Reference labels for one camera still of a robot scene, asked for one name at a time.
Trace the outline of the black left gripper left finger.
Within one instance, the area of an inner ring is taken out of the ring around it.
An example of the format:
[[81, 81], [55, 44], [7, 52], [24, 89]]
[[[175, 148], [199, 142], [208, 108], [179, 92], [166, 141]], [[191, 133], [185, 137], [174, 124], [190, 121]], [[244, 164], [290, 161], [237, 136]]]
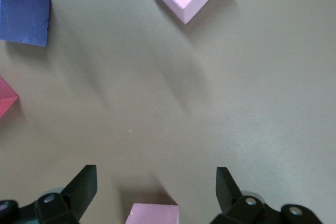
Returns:
[[97, 166], [86, 165], [59, 193], [47, 193], [24, 207], [2, 200], [1, 223], [79, 223], [97, 190]]

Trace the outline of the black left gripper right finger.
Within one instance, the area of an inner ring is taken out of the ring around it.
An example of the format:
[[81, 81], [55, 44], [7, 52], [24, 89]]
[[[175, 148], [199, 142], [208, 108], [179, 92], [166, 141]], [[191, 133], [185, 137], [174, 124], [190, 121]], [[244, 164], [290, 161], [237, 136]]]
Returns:
[[212, 223], [321, 223], [310, 209], [286, 204], [276, 211], [252, 195], [243, 195], [226, 167], [216, 169], [216, 197], [222, 213]]

